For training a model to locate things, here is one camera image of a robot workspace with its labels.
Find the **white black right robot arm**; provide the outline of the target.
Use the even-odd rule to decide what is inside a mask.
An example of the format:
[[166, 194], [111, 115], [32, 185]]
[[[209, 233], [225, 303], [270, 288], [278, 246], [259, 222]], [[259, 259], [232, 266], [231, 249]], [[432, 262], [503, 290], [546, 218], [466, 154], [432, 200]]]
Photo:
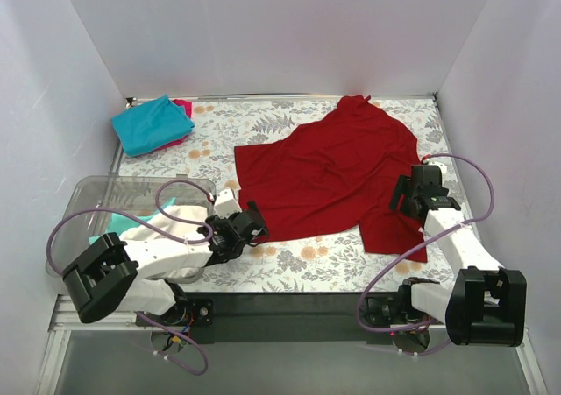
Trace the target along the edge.
[[448, 193], [439, 165], [427, 161], [399, 177], [389, 207], [421, 221], [427, 236], [403, 256], [435, 243], [456, 278], [452, 289], [435, 280], [407, 279], [388, 309], [413, 315], [401, 332], [437, 321], [455, 345], [518, 347], [524, 336], [527, 280], [484, 248], [470, 227], [475, 221], [464, 217]]

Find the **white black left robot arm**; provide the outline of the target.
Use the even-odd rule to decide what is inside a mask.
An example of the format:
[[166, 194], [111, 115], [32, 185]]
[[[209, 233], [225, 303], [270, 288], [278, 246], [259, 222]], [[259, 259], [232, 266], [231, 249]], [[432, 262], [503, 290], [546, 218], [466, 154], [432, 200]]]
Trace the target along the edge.
[[255, 202], [246, 210], [220, 208], [195, 231], [174, 236], [145, 222], [157, 239], [121, 239], [115, 232], [98, 237], [61, 273], [62, 281], [83, 323], [104, 319], [117, 310], [162, 316], [186, 301], [170, 273], [199, 271], [239, 257], [244, 247], [269, 237]]

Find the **dark red t shirt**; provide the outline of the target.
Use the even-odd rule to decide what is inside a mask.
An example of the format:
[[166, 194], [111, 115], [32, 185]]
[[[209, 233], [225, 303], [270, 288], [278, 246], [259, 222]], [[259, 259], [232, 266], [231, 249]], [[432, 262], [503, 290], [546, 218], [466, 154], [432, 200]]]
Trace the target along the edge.
[[417, 139], [364, 96], [269, 144], [234, 149], [242, 207], [255, 201], [272, 242], [358, 228], [368, 253], [402, 254], [423, 241], [419, 221], [390, 209], [418, 164]]

